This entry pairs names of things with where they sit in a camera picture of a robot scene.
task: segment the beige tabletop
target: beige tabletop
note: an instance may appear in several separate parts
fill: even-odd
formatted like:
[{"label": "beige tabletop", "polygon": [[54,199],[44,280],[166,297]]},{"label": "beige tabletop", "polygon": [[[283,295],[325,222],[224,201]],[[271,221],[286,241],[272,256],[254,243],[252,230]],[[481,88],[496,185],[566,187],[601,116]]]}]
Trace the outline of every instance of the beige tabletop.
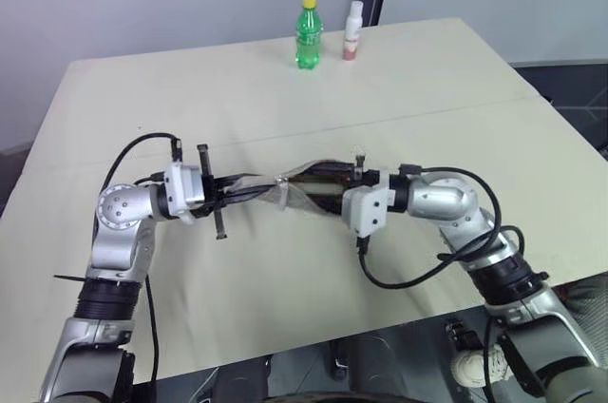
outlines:
[{"label": "beige tabletop", "polygon": [[[309,160],[368,167],[456,165],[483,176],[519,225],[526,258],[552,283],[608,269],[608,164],[460,20],[364,29],[358,58],[339,59],[324,35],[313,71],[294,68],[294,41],[198,48],[74,63],[66,73],[0,220],[0,394],[33,400],[90,252],[96,193],[132,138],[169,131],[184,159],[209,143],[218,176],[277,173]],[[115,182],[163,169],[166,144],[143,144]],[[212,220],[161,224],[151,280],[160,377],[466,308],[481,299],[458,266],[407,291],[361,274],[338,219],[262,202]],[[444,247],[428,223],[392,215],[370,266],[412,278]],[[136,312],[136,380],[152,346],[145,297]]]}]

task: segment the white sneaker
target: white sneaker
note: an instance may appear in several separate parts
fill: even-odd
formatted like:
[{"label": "white sneaker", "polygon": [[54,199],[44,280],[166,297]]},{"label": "white sneaker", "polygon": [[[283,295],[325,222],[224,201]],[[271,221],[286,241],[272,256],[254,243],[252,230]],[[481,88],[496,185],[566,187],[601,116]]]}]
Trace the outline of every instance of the white sneaker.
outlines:
[{"label": "white sneaker", "polygon": [[[502,381],[513,375],[503,349],[495,344],[488,353],[490,382]],[[483,387],[484,380],[484,352],[461,351],[452,360],[452,374],[456,382],[463,387]]]}]

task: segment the robotic arm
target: robotic arm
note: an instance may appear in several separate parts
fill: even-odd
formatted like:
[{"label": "robotic arm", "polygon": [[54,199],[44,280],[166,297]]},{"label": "robotic arm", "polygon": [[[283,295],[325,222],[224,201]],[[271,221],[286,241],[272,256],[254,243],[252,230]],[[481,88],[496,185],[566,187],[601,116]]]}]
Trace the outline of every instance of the robotic arm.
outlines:
[{"label": "robotic arm", "polygon": [[498,218],[492,218],[463,180],[440,176],[429,181],[415,165],[402,165],[394,175],[364,170],[363,157],[356,163],[308,163],[276,177],[216,179],[206,145],[198,149],[200,170],[173,161],[153,174],[147,186],[116,184],[100,194],[99,227],[83,289],[49,365],[41,402],[130,401],[135,356],[121,346],[133,332],[131,317],[152,260],[156,222],[192,223],[213,214],[218,239],[224,239],[221,209],[254,198],[340,215],[357,236],[366,276],[391,289],[409,286],[386,284],[371,275],[365,265],[371,235],[386,225],[388,212],[407,211],[432,221],[451,250],[445,262],[461,262],[503,328],[499,342],[522,387],[552,402],[608,401],[597,356],[543,282],[547,275],[535,274],[497,227],[500,208]]}]

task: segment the green bottle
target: green bottle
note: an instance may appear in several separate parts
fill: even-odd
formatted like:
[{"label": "green bottle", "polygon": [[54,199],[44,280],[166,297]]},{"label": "green bottle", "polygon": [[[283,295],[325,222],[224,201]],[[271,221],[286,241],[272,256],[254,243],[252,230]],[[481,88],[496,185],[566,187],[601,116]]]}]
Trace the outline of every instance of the green bottle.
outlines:
[{"label": "green bottle", "polygon": [[322,30],[316,0],[302,0],[302,13],[295,25],[295,61],[298,67],[314,68],[318,64]]}]

